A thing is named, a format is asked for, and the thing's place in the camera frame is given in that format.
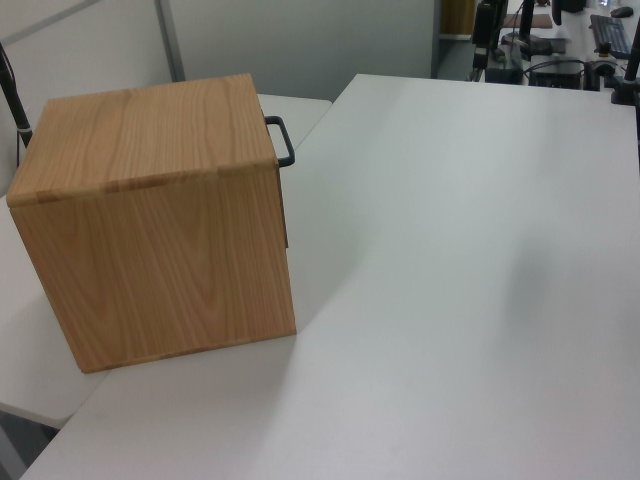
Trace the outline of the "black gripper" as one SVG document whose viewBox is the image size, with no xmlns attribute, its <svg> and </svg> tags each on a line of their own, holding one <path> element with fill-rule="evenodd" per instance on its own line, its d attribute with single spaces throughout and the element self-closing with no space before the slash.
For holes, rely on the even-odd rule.
<svg viewBox="0 0 640 480">
<path fill-rule="evenodd" d="M 476 82 L 477 69 L 485 69 L 491 51 L 495 30 L 496 6 L 494 2 L 480 2 L 477 5 L 471 43 L 474 46 L 472 68 L 469 81 Z M 479 82 L 486 82 L 486 70 L 481 70 Z"/>
</svg>

